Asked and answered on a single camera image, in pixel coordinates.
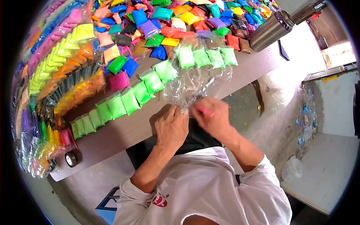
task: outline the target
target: teal powder packet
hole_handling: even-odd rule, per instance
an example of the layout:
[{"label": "teal powder packet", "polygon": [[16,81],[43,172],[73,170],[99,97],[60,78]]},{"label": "teal powder packet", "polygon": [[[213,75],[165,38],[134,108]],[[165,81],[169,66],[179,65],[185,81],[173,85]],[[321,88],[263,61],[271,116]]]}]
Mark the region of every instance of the teal powder packet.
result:
[{"label": "teal powder packet", "polygon": [[207,56],[204,48],[193,51],[193,54],[197,68],[200,68],[205,65],[211,65],[211,61]]},{"label": "teal powder packet", "polygon": [[120,92],[117,91],[108,97],[107,103],[112,113],[113,120],[126,114],[126,109],[122,103]]},{"label": "teal powder packet", "polygon": [[135,95],[136,100],[138,101],[140,107],[143,107],[143,105],[148,102],[150,99],[155,98],[155,95],[150,95],[145,82],[141,81],[140,83],[136,84],[132,88],[132,92]]},{"label": "teal powder packet", "polygon": [[177,52],[177,57],[179,59],[179,64],[181,69],[186,69],[195,65],[194,54],[191,51],[192,45],[185,47],[180,47]]},{"label": "teal powder packet", "polygon": [[207,50],[206,53],[209,55],[213,69],[225,68],[225,63],[220,54],[220,50]]},{"label": "teal powder packet", "polygon": [[99,126],[102,126],[104,125],[101,121],[101,118],[100,118],[100,114],[98,112],[98,109],[93,109],[89,112],[89,116],[90,116],[90,119],[93,123],[93,126],[95,127],[95,129],[97,129]]},{"label": "teal powder packet", "polygon": [[108,103],[106,102],[105,99],[103,99],[102,101],[100,101],[98,104],[95,104],[95,105],[98,109],[98,112],[99,112],[99,115],[101,118],[101,122],[103,124],[105,124],[109,120],[112,120],[112,118],[113,118],[112,113],[111,113]]},{"label": "teal powder packet", "polygon": [[165,61],[159,62],[154,65],[157,75],[161,79],[161,82],[165,84],[168,81],[171,81],[179,76],[177,70],[171,65],[170,60],[167,59]]},{"label": "teal powder packet", "polygon": [[135,98],[131,87],[127,87],[125,89],[124,93],[121,96],[121,100],[129,116],[133,111],[140,109],[140,106]]},{"label": "teal powder packet", "polygon": [[221,48],[225,65],[238,65],[233,48]]},{"label": "teal powder packet", "polygon": [[84,114],[82,117],[82,121],[84,123],[85,134],[88,135],[89,133],[96,132],[95,127],[93,126],[93,122],[89,114]]},{"label": "teal powder packet", "polygon": [[145,82],[146,88],[150,95],[164,88],[164,85],[155,72],[154,68],[148,69],[147,71],[139,74],[139,77]]}]

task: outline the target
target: person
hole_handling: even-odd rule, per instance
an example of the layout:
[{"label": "person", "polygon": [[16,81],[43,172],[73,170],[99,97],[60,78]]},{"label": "person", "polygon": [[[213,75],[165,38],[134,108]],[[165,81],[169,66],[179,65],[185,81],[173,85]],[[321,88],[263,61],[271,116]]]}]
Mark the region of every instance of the person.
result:
[{"label": "person", "polygon": [[[290,203],[275,168],[229,124],[229,106],[206,97],[191,112],[213,146],[176,154],[210,139],[191,137],[198,132],[189,132],[189,111],[172,106],[155,123],[157,142],[149,156],[120,184],[113,224],[289,224]],[[243,169],[240,183],[220,143]]]}]

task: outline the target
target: wall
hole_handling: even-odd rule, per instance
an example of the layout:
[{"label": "wall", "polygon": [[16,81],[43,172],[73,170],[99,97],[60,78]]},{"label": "wall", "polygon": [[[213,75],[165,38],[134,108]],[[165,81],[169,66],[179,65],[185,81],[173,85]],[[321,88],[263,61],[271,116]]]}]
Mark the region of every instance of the wall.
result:
[{"label": "wall", "polygon": [[275,0],[275,2],[278,4],[278,6],[293,16],[302,8],[308,6],[309,4],[315,3],[316,0]]},{"label": "wall", "polygon": [[359,140],[318,133],[302,159],[303,175],[282,188],[304,203],[330,214],[344,192],[357,159]]},{"label": "wall", "polygon": [[314,82],[323,99],[323,116],[318,121],[320,133],[354,137],[352,108],[354,84],[358,80],[359,72],[353,71],[336,79]]}]

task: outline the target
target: table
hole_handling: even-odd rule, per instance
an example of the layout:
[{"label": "table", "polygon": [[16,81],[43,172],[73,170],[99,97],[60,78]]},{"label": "table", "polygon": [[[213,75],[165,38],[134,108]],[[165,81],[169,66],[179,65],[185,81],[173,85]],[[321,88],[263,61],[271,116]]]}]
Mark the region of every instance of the table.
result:
[{"label": "table", "polygon": [[[219,99],[239,90],[285,62],[279,55],[279,47],[276,42],[260,53],[252,51],[251,55],[248,55],[236,51],[235,55],[239,65],[233,66],[231,82],[222,85],[218,91],[216,97]],[[140,66],[130,79],[130,86],[133,86],[139,80],[135,75],[149,69],[159,62],[159,59],[148,58],[147,56],[145,60],[139,62]],[[69,111],[64,117],[65,120],[70,122],[76,117],[89,112],[95,108],[95,103],[111,94],[113,92],[110,90],[110,86],[107,85],[105,93],[100,92],[86,99],[77,108]],[[151,99],[140,110],[133,112],[130,116],[124,115],[116,120],[109,121],[104,126],[99,127],[96,132],[77,139],[76,144],[80,150],[73,150],[78,161],[77,166],[70,168],[66,164],[64,156],[61,155],[57,158],[60,169],[51,173],[51,176],[55,181],[60,181],[151,137],[155,134],[154,122],[168,108],[168,104],[160,102],[157,98]]]}]

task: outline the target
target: green powder packet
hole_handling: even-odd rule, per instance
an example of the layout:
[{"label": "green powder packet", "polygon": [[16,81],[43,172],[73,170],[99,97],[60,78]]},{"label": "green powder packet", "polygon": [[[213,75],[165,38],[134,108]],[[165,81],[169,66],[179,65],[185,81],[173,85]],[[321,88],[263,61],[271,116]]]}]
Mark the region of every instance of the green powder packet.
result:
[{"label": "green powder packet", "polygon": [[190,66],[195,65],[195,59],[193,52],[191,51],[192,45],[180,47],[177,52],[177,57],[179,59],[180,68],[185,69]]},{"label": "green powder packet", "polygon": [[155,95],[150,95],[145,82],[141,81],[140,83],[136,84],[132,88],[132,92],[135,95],[136,100],[138,101],[140,107],[143,107],[143,105],[148,102],[150,99],[155,98]]},{"label": "green powder packet", "polygon": [[88,113],[82,115],[82,121],[84,123],[85,134],[88,135],[89,133],[96,132],[93,122]]},{"label": "green powder packet", "polygon": [[85,134],[85,126],[84,121],[82,118],[75,119],[75,124],[77,128],[77,133],[79,134],[79,137],[82,137]]},{"label": "green powder packet", "polygon": [[230,29],[227,28],[227,27],[223,27],[223,28],[220,28],[220,29],[213,30],[213,32],[216,35],[222,36],[222,38],[225,38],[225,36],[228,34],[229,31],[230,31]]},{"label": "green powder packet", "polygon": [[168,81],[171,81],[179,76],[179,73],[176,69],[171,65],[170,60],[165,60],[159,62],[158,64],[154,65],[153,68],[155,69],[157,75],[161,79],[161,82],[165,84]]},{"label": "green powder packet", "polygon": [[76,140],[76,139],[80,138],[79,133],[77,132],[77,127],[76,127],[75,121],[70,122],[70,124],[71,124],[72,134],[74,135],[74,139]]},{"label": "green powder packet", "polygon": [[101,121],[100,114],[97,108],[91,110],[89,112],[89,116],[95,129],[97,129],[99,126],[104,125],[103,122]]},{"label": "green powder packet", "polygon": [[146,88],[150,95],[164,88],[164,85],[162,84],[154,68],[148,69],[145,72],[139,74],[139,77],[145,82]]},{"label": "green powder packet", "polygon": [[220,50],[207,50],[206,53],[209,55],[213,69],[225,68],[225,63],[220,54]]},{"label": "green powder packet", "polygon": [[95,104],[100,118],[101,118],[101,122],[103,124],[105,124],[106,122],[108,122],[109,120],[112,120],[112,113],[110,111],[110,108],[108,106],[108,103],[106,102],[106,99],[103,99],[102,101],[100,101],[98,104]]},{"label": "green powder packet", "polygon": [[161,34],[153,35],[148,39],[148,41],[146,42],[146,44],[144,46],[147,48],[159,47],[164,38],[165,37]]},{"label": "green powder packet", "polygon": [[135,95],[132,91],[132,87],[127,87],[125,91],[123,92],[121,96],[121,100],[125,106],[127,114],[130,116],[130,114],[140,109],[140,106],[135,98]]},{"label": "green powder packet", "polygon": [[124,107],[124,104],[122,103],[121,94],[119,91],[108,97],[107,103],[113,115],[113,120],[126,114],[126,109]]},{"label": "green powder packet", "polygon": [[221,48],[225,65],[238,65],[233,48]]},{"label": "green powder packet", "polygon": [[193,51],[193,54],[197,68],[211,64],[211,61],[207,56],[204,48]]},{"label": "green powder packet", "polygon": [[128,58],[126,58],[125,56],[120,54],[118,57],[116,57],[114,59],[114,61],[112,61],[110,63],[110,65],[107,67],[107,69],[110,70],[111,72],[113,72],[114,74],[117,74],[120,71],[120,69],[122,68],[122,66],[128,60],[129,60]]}]

